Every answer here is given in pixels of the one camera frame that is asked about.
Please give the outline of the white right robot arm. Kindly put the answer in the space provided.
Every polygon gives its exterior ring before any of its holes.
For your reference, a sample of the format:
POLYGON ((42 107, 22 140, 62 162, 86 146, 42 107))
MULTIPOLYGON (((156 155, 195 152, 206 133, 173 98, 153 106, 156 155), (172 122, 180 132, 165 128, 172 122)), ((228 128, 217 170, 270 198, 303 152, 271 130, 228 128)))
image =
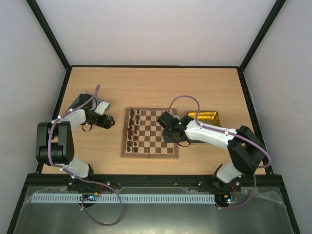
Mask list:
POLYGON ((214 173, 213 187, 218 191, 225 190, 233 179, 241 175, 253 176, 265 155, 264 146, 246 126, 221 128, 189 116, 178 119, 167 111, 161 114, 157 123, 163 128, 167 143, 197 140, 229 153, 230 162, 221 164, 214 173))

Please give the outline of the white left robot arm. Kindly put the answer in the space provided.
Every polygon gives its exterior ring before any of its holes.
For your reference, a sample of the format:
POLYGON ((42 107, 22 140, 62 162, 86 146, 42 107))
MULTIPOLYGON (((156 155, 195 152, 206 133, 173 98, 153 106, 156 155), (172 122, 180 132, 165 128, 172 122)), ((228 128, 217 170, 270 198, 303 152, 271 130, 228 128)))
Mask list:
POLYGON ((86 92, 80 93, 62 116, 37 126, 36 160, 66 171, 72 178, 93 179, 92 166, 75 156, 72 131, 76 127, 111 128, 115 121, 106 115, 111 104, 86 92))

